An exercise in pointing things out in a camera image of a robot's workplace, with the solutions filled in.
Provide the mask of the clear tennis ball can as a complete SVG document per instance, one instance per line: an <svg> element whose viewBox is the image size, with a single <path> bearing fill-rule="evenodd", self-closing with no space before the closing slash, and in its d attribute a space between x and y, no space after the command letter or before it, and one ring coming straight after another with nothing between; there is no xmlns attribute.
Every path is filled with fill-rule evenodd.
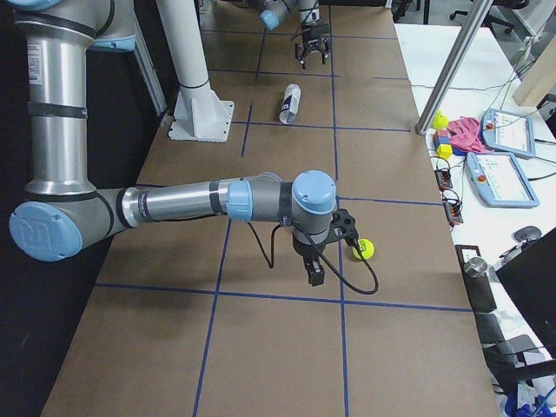
<svg viewBox="0 0 556 417"><path fill-rule="evenodd" d="M293 124L299 112L301 100L301 87L296 83L290 83L283 94L279 121L282 124Z"/></svg>

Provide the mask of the tennis ball inner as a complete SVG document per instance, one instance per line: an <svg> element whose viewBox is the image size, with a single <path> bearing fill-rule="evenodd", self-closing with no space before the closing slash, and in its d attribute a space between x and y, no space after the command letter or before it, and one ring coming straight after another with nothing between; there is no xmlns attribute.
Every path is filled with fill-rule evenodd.
<svg viewBox="0 0 556 417"><path fill-rule="evenodd" d="M356 261L368 261L374 256L375 247L370 240L359 238L357 244L357 247L352 247L353 258Z"/></svg>

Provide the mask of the blue cube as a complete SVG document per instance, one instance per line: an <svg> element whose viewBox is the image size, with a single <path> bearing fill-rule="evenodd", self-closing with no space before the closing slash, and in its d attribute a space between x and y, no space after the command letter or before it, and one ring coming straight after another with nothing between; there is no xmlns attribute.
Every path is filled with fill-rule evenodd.
<svg viewBox="0 0 556 417"><path fill-rule="evenodd" d="M434 143L436 147L440 145L451 145L450 138L448 136L435 136Z"/></svg>

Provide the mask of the steel cup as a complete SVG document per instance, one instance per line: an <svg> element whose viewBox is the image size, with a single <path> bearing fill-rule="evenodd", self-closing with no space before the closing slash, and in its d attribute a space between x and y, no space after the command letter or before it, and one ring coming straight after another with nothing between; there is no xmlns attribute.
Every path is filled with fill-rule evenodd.
<svg viewBox="0 0 556 417"><path fill-rule="evenodd" d="M483 276L488 270L487 262L479 257L474 256L466 260L463 264L464 274L472 279Z"/></svg>

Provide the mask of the yellow cube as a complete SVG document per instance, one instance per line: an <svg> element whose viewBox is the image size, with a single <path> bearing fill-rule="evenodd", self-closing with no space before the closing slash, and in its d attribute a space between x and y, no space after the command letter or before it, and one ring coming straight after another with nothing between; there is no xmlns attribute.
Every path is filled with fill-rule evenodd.
<svg viewBox="0 0 556 417"><path fill-rule="evenodd" d="M453 147L450 143L439 143L435 146L435 151L439 158L449 159L453 155Z"/></svg>

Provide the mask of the pink cloth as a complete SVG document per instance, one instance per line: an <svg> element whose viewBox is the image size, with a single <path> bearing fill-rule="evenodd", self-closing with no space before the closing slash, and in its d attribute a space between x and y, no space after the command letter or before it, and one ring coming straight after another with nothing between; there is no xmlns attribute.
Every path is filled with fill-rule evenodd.
<svg viewBox="0 0 556 417"><path fill-rule="evenodd" d="M448 123L451 144L460 151L477 154L486 153L487 149L479 139L480 122L474 117L462 117Z"/></svg>

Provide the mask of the teach pendant far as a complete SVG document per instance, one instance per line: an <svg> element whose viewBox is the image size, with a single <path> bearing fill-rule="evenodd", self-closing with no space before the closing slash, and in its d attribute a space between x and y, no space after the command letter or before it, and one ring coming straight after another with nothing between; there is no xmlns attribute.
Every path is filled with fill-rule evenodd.
<svg viewBox="0 0 556 417"><path fill-rule="evenodd" d="M488 109L480 121L480 138L486 147L510 152L518 157L536 156L533 121L500 109Z"/></svg>

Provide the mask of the teach pendant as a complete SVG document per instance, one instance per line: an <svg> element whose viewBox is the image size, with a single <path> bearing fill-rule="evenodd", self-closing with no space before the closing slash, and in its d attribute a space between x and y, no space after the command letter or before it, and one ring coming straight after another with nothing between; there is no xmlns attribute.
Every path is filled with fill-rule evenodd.
<svg viewBox="0 0 556 417"><path fill-rule="evenodd" d="M505 209L539 206L539 198L512 153L469 152L466 169L474 190L486 206Z"/></svg>
<svg viewBox="0 0 556 417"><path fill-rule="evenodd" d="M486 147L510 152L518 157L536 156L533 121L500 109L488 109L480 121L480 138Z"/></svg>

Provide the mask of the teach pendant near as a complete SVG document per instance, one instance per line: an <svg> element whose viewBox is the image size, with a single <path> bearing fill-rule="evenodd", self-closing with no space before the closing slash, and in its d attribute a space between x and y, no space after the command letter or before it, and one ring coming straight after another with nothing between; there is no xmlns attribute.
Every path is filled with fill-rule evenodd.
<svg viewBox="0 0 556 417"><path fill-rule="evenodd" d="M486 206L505 209L539 206L539 198L512 153L469 152L466 169L474 190Z"/></svg>

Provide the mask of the black monitor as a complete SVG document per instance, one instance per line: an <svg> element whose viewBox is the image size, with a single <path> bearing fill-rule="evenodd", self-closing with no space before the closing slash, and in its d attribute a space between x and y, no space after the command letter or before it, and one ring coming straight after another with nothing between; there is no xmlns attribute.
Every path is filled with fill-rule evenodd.
<svg viewBox="0 0 556 417"><path fill-rule="evenodd" d="M542 345L555 357L555 229L496 275Z"/></svg>

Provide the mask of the black computer mouse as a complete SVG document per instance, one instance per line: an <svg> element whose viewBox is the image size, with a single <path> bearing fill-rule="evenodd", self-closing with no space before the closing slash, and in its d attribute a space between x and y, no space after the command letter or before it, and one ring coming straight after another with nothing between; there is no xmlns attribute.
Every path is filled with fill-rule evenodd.
<svg viewBox="0 0 556 417"><path fill-rule="evenodd" d="M512 233L516 242L537 241L541 236L541 230L535 226L525 226Z"/></svg>

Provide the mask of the white mounting post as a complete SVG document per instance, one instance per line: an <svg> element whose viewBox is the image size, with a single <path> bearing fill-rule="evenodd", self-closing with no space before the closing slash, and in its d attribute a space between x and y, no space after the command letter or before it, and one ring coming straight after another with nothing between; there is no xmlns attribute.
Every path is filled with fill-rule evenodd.
<svg viewBox="0 0 556 417"><path fill-rule="evenodd" d="M164 0L156 4L180 85L169 137L226 142L235 104L221 100L211 88L195 2Z"/></svg>

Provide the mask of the aluminium frame post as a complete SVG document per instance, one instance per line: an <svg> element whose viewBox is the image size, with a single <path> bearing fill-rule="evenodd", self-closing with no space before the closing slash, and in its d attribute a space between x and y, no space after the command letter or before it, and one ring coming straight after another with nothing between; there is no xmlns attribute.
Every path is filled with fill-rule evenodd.
<svg viewBox="0 0 556 417"><path fill-rule="evenodd" d="M440 75L432 89L419 121L415 125L415 132L424 136L432 124L434 116L440 109L452 81L463 62L463 59L471 46L477 31L493 5L493 0L474 1L469 10L467 20L460 29L447 60L445 61Z"/></svg>

